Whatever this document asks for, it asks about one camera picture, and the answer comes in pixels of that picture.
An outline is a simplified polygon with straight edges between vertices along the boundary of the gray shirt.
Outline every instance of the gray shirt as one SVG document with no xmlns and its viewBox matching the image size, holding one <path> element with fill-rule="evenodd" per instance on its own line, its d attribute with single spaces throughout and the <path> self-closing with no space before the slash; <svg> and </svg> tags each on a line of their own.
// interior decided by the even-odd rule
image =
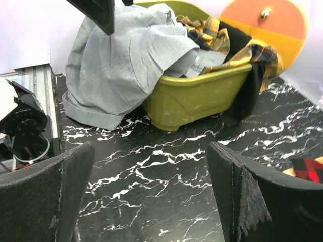
<svg viewBox="0 0 323 242">
<path fill-rule="evenodd" d="M 166 4 L 126 7 L 116 0 L 114 34 L 107 36 L 89 18 L 79 29 L 66 64 L 65 113 L 113 130 L 153 92 L 164 72 L 182 76 L 198 52 Z"/>
</svg>

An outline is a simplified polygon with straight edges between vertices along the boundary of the white wire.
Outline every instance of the white wire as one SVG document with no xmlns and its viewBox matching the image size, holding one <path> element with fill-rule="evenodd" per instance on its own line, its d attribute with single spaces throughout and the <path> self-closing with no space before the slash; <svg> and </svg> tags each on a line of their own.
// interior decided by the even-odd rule
<svg viewBox="0 0 323 242">
<path fill-rule="evenodd" d="M 48 154 L 49 152 L 49 149 L 50 149 L 50 141 L 48 138 L 45 137 L 45 139 L 47 140 L 47 148 L 46 150 L 44 151 L 43 154 L 41 154 L 40 156 L 38 156 L 37 158 L 35 159 L 32 159 L 32 160 L 22 160 L 22 159 L 19 159 L 17 156 L 14 155 L 14 158 L 20 162 L 23 162 L 23 163 L 29 163 L 30 165 L 33 165 L 35 161 L 37 160 L 40 160 L 41 158 L 43 158 L 45 155 Z"/>
</svg>

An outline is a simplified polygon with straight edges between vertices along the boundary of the black marble surface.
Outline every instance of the black marble surface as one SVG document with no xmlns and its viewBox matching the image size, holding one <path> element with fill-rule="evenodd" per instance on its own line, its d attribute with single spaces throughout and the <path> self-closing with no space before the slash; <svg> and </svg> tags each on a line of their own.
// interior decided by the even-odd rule
<svg viewBox="0 0 323 242">
<path fill-rule="evenodd" d="M 57 81 L 61 96 L 64 76 Z M 323 112 L 280 79 L 259 96 L 254 115 L 231 128 L 213 116 L 164 132 L 138 108 L 107 131 L 78 124 L 60 108 L 66 148 L 96 146 L 78 220 L 85 242 L 223 242 L 205 160 L 211 141 L 278 170 L 293 157 L 323 155 Z"/>
</svg>

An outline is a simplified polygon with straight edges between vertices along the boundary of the green plastic basket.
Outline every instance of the green plastic basket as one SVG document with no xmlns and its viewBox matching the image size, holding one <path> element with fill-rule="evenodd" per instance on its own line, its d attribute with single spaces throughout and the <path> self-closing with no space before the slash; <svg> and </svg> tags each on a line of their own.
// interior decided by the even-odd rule
<svg viewBox="0 0 323 242">
<path fill-rule="evenodd" d="M 210 14 L 184 1 L 148 1 L 137 5 L 149 7 L 166 3 L 176 15 L 191 20 L 207 19 Z M 252 65 L 205 74 L 194 78 L 162 76 L 153 93 L 143 103 L 152 124 L 165 131 L 226 111 L 232 104 Z"/>
</svg>

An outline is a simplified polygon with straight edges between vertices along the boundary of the yellow plaid shirt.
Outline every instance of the yellow plaid shirt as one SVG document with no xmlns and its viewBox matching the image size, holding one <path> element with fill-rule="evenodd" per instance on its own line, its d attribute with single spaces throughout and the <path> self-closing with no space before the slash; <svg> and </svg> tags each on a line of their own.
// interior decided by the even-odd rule
<svg viewBox="0 0 323 242">
<path fill-rule="evenodd" d="M 197 20 L 194 22 L 191 22 L 188 17 L 183 17 L 179 22 L 187 27 L 188 36 L 203 49 L 214 50 L 227 55 L 230 51 L 230 41 L 235 41 L 234 39 L 229 39 L 226 28 L 219 31 L 220 22 L 212 16 L 206 21 Z M 273 47 L 258 39 L 252 38 L 228 62 L 214 67 L 205 67 L 200 74 L 203 75 L 253 62 L 265 64 L 265 73 L 260 90 L 262 92 L 267 88 L 270 81 L 283 71 L 283 61 Z"/>
</svg>

